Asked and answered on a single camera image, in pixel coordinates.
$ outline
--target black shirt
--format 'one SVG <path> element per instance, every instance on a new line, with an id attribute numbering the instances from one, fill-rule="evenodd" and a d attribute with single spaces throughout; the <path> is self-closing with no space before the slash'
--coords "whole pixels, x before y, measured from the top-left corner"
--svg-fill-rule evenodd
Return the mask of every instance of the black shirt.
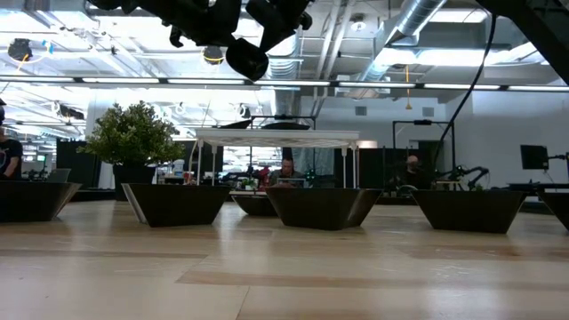
<path id="1" fill-rule="evenodd" d="M 429 189 L 429 181 L 422 171 L 405 170 L 405 185 L 414 186 L 417 189 Z"/>
<path id="2" fill-rule="evenodd" d="M 10 165 L 10 160 L 13 157 L 18 157 L 18 166 L 14 170 L 12 176 L 8 177 L 11 180 L 21 179 L 21 157 L 23 155 L 23 150 L 21 143 L 17 140 L 8 139 L 6 141 L 0 142 L 0 174 L 4 174 L 8 165 Z"/>

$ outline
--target black planter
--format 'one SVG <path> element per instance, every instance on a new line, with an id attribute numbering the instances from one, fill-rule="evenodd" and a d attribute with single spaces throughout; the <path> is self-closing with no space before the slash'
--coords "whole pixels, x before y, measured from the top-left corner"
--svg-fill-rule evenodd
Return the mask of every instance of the black planter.
<path id="1" fill-rule="evenodd" d="M 268 196 L 233 196 L 233 201 L 249 215 L 276 217 L 275 208 Z"/>
<path id="2" fill-rule="evenodd" d="M 289 227 L 342 230 L 362 224 L 380 190 L 351 188 L 267 188 L 281 221 Z"/>
<path id="3" fill-rule="evenodd" d="M 0 222 L 51 221 L 79 187 L 78 183 L 0 181 Z"/>
<path id="4" fill-rule="evenodd" d="M 124 184 L 134 214 L 151 227 L 212 224 L 229 187 Z"/>
<path id="5" fill-rule="evenodd" d="M 435 229 L 505 234 L 525 199 L 516 191 L 413 191 Z"/>
<path id="6" fill-rule="evenodd" d="M 115 174 L 115 196 L 117 201 L 127 201 L 123 190 L 123 183 L 152 183 L 156 168 L 153 167 L 128 167 L 113 165 Z"/>
<path id="7" fill-rule="evenodd" d="M 538 196 L 569 230 L 569 193 L 538 192 Z"/>

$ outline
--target ventilation duct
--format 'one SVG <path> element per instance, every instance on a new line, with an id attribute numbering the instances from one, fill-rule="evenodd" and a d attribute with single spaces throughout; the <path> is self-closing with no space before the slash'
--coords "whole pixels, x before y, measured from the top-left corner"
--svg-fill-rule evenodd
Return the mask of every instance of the ventilation duct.
<path id="1" fill-rule="evenodd" d="M 286 38 L 268 52 L 267 77 L 270 79 L 290 80 L 298 77 L 299 63 L 290 59 L 298 55 L 298 33 Z M 275 89 L 275 115 L 298 116 L 301 113 L 301 92 L 286 88 Z"/>
<path id="2" fill-rule="evenodd" d="M 395 42 L 416 45 L 421 30 L 445 3 L 446 0 L 405 0 L 399 15 L 381 23 L 374 40 L 376 56 L 357 80 L 380 81 L 391 67 L 389 64 L 381 63 L 381 52 L 385 46 Z M 355 89 L 348 94 L 349 97 L 357 99 L 376 98 L 378 95 L 377 92 L 370 89 Z"/>

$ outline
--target metal pole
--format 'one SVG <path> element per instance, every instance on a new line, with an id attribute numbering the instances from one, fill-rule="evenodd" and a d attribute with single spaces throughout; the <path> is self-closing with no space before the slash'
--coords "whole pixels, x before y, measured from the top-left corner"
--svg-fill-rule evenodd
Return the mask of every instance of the metal pole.
<path id="1" fill-rule="evenodd" d="M 249 147 L 249 168 L 252 167 L 252 146 Z"/>
<path id="2" fill-rule="evenodd" d="M 455 149 L 455 145 L 454 145 L 454 142 L 455 142 L 455 140 L 454 140 L 454 124 L 451 127 L 451 134 L 452 134 L 451 142 L 453 144 L 453 170 L 454 170 L 454 168 L 456 168 L 456 149 Z"/>
<path id="3" fill-rule="evenodd" d="M 381 177 L 383 181 L 381 182 L 381 188 L 385 188 L 385 146 L 383 146 L 383 152 L 381 155 Z"/>
<path id="4" fill-rule="evenodd" d="M 342 160 L 344 161 L 344 188 L 346 188 L 346 156 L 348 155 L 348 148 L 342 148 L 341 149 L 341 157 Z"/>
<path id="5" fill-rule="evenodd" d="M 394 166 L 393 177 L 392 177 L 392 178 L 395 178 L 395 176 L 396 176 L 396 173 L 395 173 L 395 164 L 396 164 L 396 162 L 397 162 L 397 139 L 396 139 L 396 136 L 395 136 L 395 128 L 396 128 L 396 126 L 397 126 L 397 121 L 394 121 L 393 124 L 392 124 L 392 126 L 391 126 L 391 135 L 393 136 L 393 156 L 392 156 L 392 157 L 393 157 L 393 159 L 392 159 L 393 162 L 392 162 L 391 165 Z"/>
<path id="6" fill-rule="evenodd" d="M 357 171 L 356 171 L 356 146 L 352 146 L 352 159 L 353 159 L 353 164 L 352 164 L 352 171 L 353 171 L 353 181 L 354 181 L 354 186 L 353 188 L 357 187 Z"/>
<path id="7" fill-rule="evenodd" d="M 196 183 L 199 186 L 199 173 L 202 171 L 202 148 L 204 147 L 204 141 L 203 140 L 198 140 L 197 141 L 197 147 L 199 148 L 197 150 L 197 172 L 196 172 Z"/>
<path id="8" fill-rule="evenodd" d="M 215 186 L 215 155 L 217 154 L 217 146 L 212 145 L 212 154 L 213 154 L 213 162 L 212 162 L 212 186 Z"/>

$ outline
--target ceiling light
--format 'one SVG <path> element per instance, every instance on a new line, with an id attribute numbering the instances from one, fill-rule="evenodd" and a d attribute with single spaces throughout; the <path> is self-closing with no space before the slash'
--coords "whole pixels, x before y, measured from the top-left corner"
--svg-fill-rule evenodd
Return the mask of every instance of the ceiling light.
<path id="1" fill-rule="evenodd" d="M 245 84 L 244 80 L 231 79 L 168 79 L 169 84 L 217 84 L 217 85 L 240 85 Z"/>
<path id="2" fill-rule="evenodd" d="M 423 86 L 425 89 L 442 89 L 442 90 L 468 90 L 470 89 L 470 84 L 425 84 Z M 477 84 L 474 87 L 475 90 L 498 90 L 499 85 L 493 84 Z"/>
<path id="3" fill-rule="evenodd" d="M 412 89 L 415 84 L 402 84 L 402 83 L 369 83 L 369 82 L 340 82 L 338 83 L 340 87 L 350 87 L 350 88 L 391 88 L 391 89 Z"/>
<path id="4" fill-rule="evenodd" d="M 257 85 L 328 86 L 330 81 L 259 80 Z"/>
<path id="5" fill-rule="evenodd" d="M 377 66 L 392 66 L 396 64 L 411 65 L 417 63 L 417 57 L 410 50 L 385 48 L 375 57 L 373 63 Z"/>
<path id="6" fill-rule="evenodd" d="M 511 85 L 508 91 L 520 92 L 569 92 L 569 86 L 554 85 Z"/>
<path id="7" fill-rule="evenodd" d="M 441 9 L 429 22 L 480 23 L 487 17 L 483 9 Z"/>
<path id="8" fill-rule="evenodd" d="M 494 61 L 493 56 L 501 52 L 490 52 L 486 64 Z M 429 66 L 478 67 L 484 58 L 484 50 L 425 50 L 419 54 L 416 63 Z"/>
<path id="9" fill-rule="evenodd" d="M 159 84 L 160 80 L 157 78 L 83 78 L 86 83 L 98 84 Z"/>
<path id="10" fill-rule="evenodd" d="M 72 77 L 59 76 L 0 76 L 0 81 L 4 82 L 73 82 Z"/>
<path id="11" fill-rule="evenodd" d="M 349 21 L 352 23 L 350 28 L 356 32 L 359 32 L 365 29 L 365 22 L 364 22 L 364 14 L 363 13 L 356 13 L 351 16 Z"/>

